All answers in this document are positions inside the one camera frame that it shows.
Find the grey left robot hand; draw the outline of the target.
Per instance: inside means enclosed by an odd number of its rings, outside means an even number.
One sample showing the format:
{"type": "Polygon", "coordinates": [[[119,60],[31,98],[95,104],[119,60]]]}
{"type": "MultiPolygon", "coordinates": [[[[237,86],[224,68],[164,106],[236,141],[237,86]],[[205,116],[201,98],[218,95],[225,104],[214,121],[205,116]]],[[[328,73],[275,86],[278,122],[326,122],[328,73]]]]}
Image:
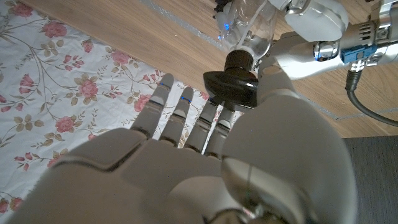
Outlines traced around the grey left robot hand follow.
{"type": "Polygon", "coordinates": [[[272,1],[293,29],[262,58],[260,77],[282,72],[293,80],[339,68],[353,71],[397,61],[397,1],[379,1],[369,19],[351,24],[339,1],[272,1]]]}

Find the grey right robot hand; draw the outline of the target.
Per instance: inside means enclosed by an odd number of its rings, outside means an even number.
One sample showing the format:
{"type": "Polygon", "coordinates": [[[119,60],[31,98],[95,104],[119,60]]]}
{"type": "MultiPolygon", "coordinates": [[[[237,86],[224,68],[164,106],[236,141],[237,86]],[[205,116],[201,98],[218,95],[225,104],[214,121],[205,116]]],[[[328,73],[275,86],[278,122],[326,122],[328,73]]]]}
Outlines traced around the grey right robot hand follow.
{"type": "Polygon", "coordinates": [[[350,154],[278,65],[259,74],[257,106],[220,116],[214,153],[201,154],[212,114],[181,149],[172,129],[152,137],[173,77],[130,129],[110,130],[62,156],[9,223],[354,223],[350,154]]]}

